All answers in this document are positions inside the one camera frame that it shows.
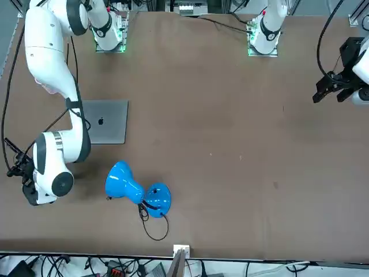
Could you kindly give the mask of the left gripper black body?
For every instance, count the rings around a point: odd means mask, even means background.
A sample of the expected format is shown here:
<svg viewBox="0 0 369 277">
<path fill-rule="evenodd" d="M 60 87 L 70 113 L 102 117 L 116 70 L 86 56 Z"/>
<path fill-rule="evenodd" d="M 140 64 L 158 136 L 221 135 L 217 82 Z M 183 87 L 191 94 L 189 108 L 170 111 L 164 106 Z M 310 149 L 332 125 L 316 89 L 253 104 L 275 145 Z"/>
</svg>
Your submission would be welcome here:
<svg viewBox="0 0 369 277">
<path fill-rule="evenodd" d="M 338 87 L 350 87 L 362 83 L 352 68 L 356 65 L 363 37 L 349 37 L 340 47 L 343 70 L 332 73 L 334 84 Z"/>
</svg>

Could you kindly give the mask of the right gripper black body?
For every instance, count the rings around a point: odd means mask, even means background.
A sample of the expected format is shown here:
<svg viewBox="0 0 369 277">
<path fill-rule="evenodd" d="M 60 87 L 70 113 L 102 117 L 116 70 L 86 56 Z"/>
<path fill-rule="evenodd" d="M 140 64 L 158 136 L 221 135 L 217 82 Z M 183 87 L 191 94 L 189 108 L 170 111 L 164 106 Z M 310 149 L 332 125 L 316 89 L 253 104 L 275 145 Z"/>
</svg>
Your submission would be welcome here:
<svg viewBox="0 0 369 277">
<path fill-rule="evenodd" d="M 32 158 L 30 158 L 28 155 L 16 156 L 16 162 L 15 165 L 8 170 L 7 176 L 8 177 L 21 177 L 22 178 L 22 184 L 28 185 L 31 182 L 33 182 L 33 171 L 34 171 L 34 163 Z"/>
</svg>

